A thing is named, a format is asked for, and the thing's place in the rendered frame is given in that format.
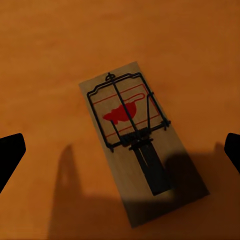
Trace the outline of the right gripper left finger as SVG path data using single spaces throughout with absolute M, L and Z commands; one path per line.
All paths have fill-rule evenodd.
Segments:
M 0 193 L 26 153 L 22 133 L 0 138 Z

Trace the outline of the mousetrap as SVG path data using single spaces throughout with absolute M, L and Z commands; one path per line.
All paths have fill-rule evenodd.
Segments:
M 131 228 L 210 194 L 137 61 L 78 85 Z

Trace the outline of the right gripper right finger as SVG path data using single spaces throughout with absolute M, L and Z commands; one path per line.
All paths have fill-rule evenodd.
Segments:
M 235 133 L 229 133 L 227 135 L 224 151 L 235 165 L 240 173 L 240 135 Z

